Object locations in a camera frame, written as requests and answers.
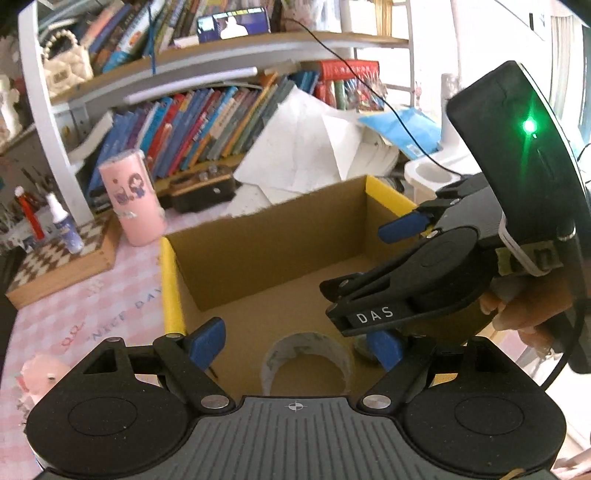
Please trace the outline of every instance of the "black device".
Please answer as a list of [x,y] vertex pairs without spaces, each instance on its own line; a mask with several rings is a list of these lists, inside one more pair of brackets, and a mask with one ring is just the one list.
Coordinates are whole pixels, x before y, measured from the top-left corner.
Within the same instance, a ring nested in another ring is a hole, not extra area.
[[[520,478],[553,478],[562,412],[488,339],[453,349],[410,339],[357,405],[346,397],[235,405],[204,373],[224,337],[216,318],[152,346],[101,342],[29,414],[27,439],[45,469],[37,480],[460,480],[517,468]],[[428,388],[444,372],[458,376]],[[165,388],[137,373],[158,375]]]

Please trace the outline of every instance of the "pink cup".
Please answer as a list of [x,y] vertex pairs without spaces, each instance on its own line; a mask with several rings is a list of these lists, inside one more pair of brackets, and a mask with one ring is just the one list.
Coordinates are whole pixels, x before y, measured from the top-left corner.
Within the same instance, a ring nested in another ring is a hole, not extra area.
[[146,170],[144,153],[125,151],[100,165],[99,172],[129,243],[141,247],[161,237],[166,230],[164,210]]

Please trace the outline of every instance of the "human hand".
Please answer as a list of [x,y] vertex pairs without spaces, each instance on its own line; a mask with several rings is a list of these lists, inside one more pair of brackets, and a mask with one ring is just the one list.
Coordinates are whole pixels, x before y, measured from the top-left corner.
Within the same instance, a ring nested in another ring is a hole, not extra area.
[[507,305],[491,291],[480,297],[484,314],[498,311],[492,319],[495,330],[517,330],[522,342],[544,355],[549,353],[554,338],[542,323],[572,304],[564,268],[535,278]]

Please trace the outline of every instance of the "pink tablecloth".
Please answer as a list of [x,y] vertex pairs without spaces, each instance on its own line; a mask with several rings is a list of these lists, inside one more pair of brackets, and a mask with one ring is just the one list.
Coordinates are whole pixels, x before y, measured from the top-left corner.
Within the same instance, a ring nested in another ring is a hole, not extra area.
[[[225,205],[201,213],[168,212],[168,231],[219,216]],[[0,479],[30,480],[39,474],[17,410],[16,377],[37,353],[52,353],[74,365],[104,338],[120,336],[127,345],[149,345],[164,333],[160,242],[134,248],[122,237],[115,267],[29,305],[18,312],[0,388]]]

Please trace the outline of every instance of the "black cable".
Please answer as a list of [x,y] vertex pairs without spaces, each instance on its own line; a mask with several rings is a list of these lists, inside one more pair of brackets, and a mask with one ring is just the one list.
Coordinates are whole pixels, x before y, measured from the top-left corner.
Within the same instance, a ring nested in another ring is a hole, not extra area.
[[540,385],[540,388],[543,390],[547,390],[550,385],[556,380],[556,378],[560,375],[561,371],[566,367],[566,364],[569,363],[570,356],[573,354],[574,348],[579,343],[579,337],[583,332],[583,325],[585,324],[585,307],[575,307],[576,310],[576,320],[574,321],[573,326],[573,335],[569,340],[568,345],[564,349],[564,353],[558,360],[558,363],[550,372],[550,375],[544,380],[544,383]]
[[454,175],[458,175],[461,179],[465,179],[467,177],[467,175],[464,175],[462,173],[456,172],[456,171],[454,171],[454,170],[452,170],[450,168],[447,168],[447,167],[441,165],[437,160],[435,160],[431,155],[429,155],[425,151],[425,149],[418,143],[417,139],[414,138],[413,134],[408,130],[407,126],[404,125],[404,122],[400,118],[400,115],[398,114],[398,112],[396,110],[394,110],[394,108],[392,108],[392,105],[390,105],[386,101],[386,99],[384,97],[382,97],[381,95],[377,94],[376,91],[373,88],[371,88],[359,75],[357,75],[357,73],[355,73],[355,71],[352,69],[351,65],[349,65],[349,62],[347,60],[345,60],[343,57],[341,57],[337,52],[335,52],[334,50],[332,50],[330,47],[327,47],[326,45],[324,45],[324,43],[322,42],[322,40],[319,39],[318,37],[316,37],[316,35],[314,35],[314,33],[312,32],[312,30],[310,30],[308,27],[306,27],[303,23],[301,23],[301,22],[299,22],[297,20],[294,20],[293,18],[286,18],[285,20],[286,21],[297,23],[304,30],[306,30],[310,35],[312,35],[312,37],[314,38],[314,40],[316,40],[324,49],[328,50],[335,57],[337,57],[340,61],[344,62],[344,64],[347,65],[347,68],[355,76],[355,78],[358,79],[361,83],[363,83],[371,93],[373,93],[377,98],[379,98],[381,101],[383,101],[384,104],[386,104],[388,106],[388,108],[390,108],[390,110],[393,111],[394,115],[396,115],[396,118],[400,122],[400,125],[402,125],[402,127],[404,128],[404,130],[406,131],[406,133],[408,134],[408,136],[412,139],[412,141],[415,143],[415,145],[418,147],[418,149],[423,153],[423,155],[425,155],[429,160],[431,160],[440,169],[445,170],[446,172],[452,173]]

